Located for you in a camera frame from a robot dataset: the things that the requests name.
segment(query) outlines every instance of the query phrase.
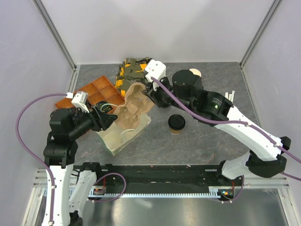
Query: gray countertop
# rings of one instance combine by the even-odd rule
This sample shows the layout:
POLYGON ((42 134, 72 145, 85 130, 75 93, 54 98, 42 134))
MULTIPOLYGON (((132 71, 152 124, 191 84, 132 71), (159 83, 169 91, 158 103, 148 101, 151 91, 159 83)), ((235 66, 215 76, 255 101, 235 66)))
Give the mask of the gray countertop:
MULTIPOLYGON (((82 65, 76 89, 105 75, 111 82, 119 66, 82 65)), ((234 105, 250 120, 255 121, 255 113, 238 63, 167 63, 166 75, 171 81, 172 75, 182 69, 196 68, 202 73, 205 90, 221 94, 235 91, 234 105)), ((76 164, 86 161, 101 164, 137 165, 137 164, 218 164, 223 160, 237 158, 248 148, 227 133, 199 123, 188 113, 175 107, 158 108, 154 106, 148 115, 151 123, 132 140, 121 152, 112 156, 106 150, 98 134, 88 132, 78 139, 76 164), (184 130, 173 135, 169 131, 168 118, 180 114, 186 120, 184 130)))

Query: camouflage fabric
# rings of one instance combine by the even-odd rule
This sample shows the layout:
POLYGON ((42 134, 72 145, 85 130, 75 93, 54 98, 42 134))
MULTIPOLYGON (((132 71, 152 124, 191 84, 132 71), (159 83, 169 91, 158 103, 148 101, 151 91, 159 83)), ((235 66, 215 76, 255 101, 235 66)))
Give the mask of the camouflage fabric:
POLYGON ((128 88, 135 82, 147 84, 143 71, 151 58, 143 59, 126 58, 121 65, 119 65, 118 74, 116 76, 115 87, 124 96, 128 88))

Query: marble-patterned tabletop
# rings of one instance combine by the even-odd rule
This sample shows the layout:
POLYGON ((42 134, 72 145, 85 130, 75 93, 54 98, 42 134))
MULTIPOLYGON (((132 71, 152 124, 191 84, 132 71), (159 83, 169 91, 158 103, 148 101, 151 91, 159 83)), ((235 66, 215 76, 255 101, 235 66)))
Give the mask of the marble-patterned tabletop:
MULTIPOLYGON (((182 69, 196 68, 202 73, 205 90, 225 92, 235 91, 234 105, 249 119, 255 121, 255 113, 247 87, 237 62, 231 63, 167 63, 166 75, 182 69)), ((118 64, 82 65, 76 89, 105 75, 115 81, 118 64)), ((214 127, 199 123, 188 113, 175 107, 158 108, 154 106, 148 113, 151 123, 121 152, 112 156, 98 134, 88 132, 78 139, 75 163, 86 161, 101 164, 138 165, 138 164, 218 164, 223 160, 237 158, 249 149, 229 134, 214 127), (168 127, 168 118, 180 114, 186 120, 184 130, 174 135, 168 127)))

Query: orange divided tray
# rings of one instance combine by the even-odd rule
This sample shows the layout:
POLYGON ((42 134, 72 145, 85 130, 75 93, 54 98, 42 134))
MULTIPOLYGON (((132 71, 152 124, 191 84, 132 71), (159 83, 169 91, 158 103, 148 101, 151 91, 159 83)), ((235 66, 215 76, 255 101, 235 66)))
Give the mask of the orange divided tray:
MULTIPOLYGON (((80 88, 77 91, 84 91, 88 93, 88 101, 95 105, 100 101, 106 101, 109 104, 114 105, 121 105, 124 103, 124 98, 122 95, 117 91, 117 89, 114 87, 112 83, 105 77, 102 76, 95 81, 87 84, 86 86, 80 88)), ((74 107, 71 103, 71 99, 64 98, 63 100, 60 100, 56 104, 57 108, 70 108, 74 107)), ((116 109, 115 106, 112 106, 113 110, 111 110, 109 113, 113 113, 116 109)))

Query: black lid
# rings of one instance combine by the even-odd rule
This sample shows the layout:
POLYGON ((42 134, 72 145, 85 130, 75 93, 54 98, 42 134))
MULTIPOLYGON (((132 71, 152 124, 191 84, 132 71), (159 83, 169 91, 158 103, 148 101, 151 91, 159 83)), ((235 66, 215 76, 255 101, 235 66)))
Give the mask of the black lid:
POLYGON ((182 130, 185 127, 185 119, 179 114, 173 114, 168 119, 168 125, 173 130, 182 130))

